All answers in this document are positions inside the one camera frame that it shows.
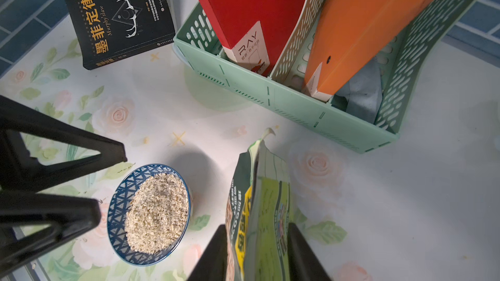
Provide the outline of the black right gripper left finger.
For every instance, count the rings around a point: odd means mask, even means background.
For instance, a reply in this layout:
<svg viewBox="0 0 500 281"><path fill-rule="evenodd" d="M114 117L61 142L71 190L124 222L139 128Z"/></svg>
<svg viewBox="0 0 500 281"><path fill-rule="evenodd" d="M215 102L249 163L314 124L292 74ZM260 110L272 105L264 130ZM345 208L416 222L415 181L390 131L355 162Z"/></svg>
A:
<svg viewBox="0 0 500 281"><path fill-rule="evenodd" d="M227 233L218 226L187 281L224 281L227 270Z"/></svg>

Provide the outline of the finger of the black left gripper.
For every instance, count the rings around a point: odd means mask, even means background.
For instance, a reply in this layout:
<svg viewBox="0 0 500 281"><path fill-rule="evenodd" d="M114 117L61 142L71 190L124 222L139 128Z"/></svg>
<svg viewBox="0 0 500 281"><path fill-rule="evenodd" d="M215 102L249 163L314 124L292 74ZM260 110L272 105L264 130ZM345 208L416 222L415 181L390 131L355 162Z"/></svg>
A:
<svg viewBox="0 0 500 281"><path fill-rule="evenodd" d="M39 192L127 160L122 143L1 97L1 189Z"/></svg>
<svg viewBox="0 0 500 281"><path fill-rule="evenodd" d="M95 229L101 218L96 199L1 191L1 276Z"/></svg>

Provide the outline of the blue patterned ceramic bowl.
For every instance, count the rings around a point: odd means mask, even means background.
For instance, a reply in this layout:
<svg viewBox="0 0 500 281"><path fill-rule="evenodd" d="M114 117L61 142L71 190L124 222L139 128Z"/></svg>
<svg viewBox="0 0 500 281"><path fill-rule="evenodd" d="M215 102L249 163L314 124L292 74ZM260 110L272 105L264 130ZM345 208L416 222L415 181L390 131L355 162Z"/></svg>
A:
<svg viewBox="0 0 500 281"><path fill-rule="evenodd" d="M118 257L135 266L166 259L187 231L191 193L167 165L143 165L119 183L109 204L108 237Z"/></svg>

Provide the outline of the green oats bag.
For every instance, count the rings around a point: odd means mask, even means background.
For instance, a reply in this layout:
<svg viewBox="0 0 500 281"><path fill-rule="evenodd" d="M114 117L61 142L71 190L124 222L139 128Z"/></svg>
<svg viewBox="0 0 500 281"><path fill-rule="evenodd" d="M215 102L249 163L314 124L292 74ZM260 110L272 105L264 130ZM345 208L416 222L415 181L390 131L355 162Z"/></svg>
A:
<svg viewBox="0 0 500 281"><path fill-rule="evenodd" d="M290 280L290 207L288 166L260 138L240 154L230 186L226 280Z"/></svg>

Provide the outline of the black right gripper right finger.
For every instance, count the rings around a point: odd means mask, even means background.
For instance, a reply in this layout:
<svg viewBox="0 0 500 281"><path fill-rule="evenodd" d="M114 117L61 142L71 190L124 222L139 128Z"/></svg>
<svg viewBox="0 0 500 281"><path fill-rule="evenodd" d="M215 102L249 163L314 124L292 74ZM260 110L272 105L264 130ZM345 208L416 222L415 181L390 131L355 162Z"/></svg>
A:
<svg viewBox="0 0 500 281"><path fill-rule="evenodd" d="M288 229L288 254L291 280L332 280L293 222L289 224Z"/></svg>

